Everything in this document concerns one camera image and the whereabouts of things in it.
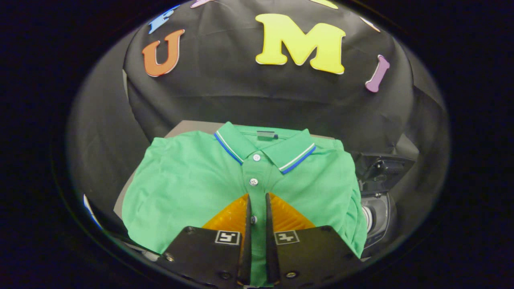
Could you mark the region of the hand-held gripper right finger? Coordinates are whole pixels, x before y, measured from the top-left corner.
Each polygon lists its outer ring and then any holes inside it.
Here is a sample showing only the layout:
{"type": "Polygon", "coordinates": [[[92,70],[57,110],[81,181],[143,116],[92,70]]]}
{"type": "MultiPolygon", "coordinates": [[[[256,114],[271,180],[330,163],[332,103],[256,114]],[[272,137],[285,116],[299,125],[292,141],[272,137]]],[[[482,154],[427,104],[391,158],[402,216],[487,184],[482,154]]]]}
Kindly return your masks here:
{"type": "Polygon", "coordinates": [[[267,278],[274,287],[329,287],[362,261],[331,226],[314,226],[272,193],[266,194],[267,278]]]}

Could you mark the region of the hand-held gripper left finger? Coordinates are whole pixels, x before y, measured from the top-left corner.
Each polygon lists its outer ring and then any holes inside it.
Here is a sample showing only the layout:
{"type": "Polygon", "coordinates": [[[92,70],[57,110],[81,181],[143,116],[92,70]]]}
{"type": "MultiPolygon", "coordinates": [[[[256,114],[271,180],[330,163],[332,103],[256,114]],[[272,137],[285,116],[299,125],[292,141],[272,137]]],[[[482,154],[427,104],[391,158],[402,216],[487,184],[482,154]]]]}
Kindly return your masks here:
{"type": "Polygon", "coordinates": [[[199,287],[243,287],[251,277],[251,200],[245,194],[202,227],[186,226],[157,265],[199,287]]]}

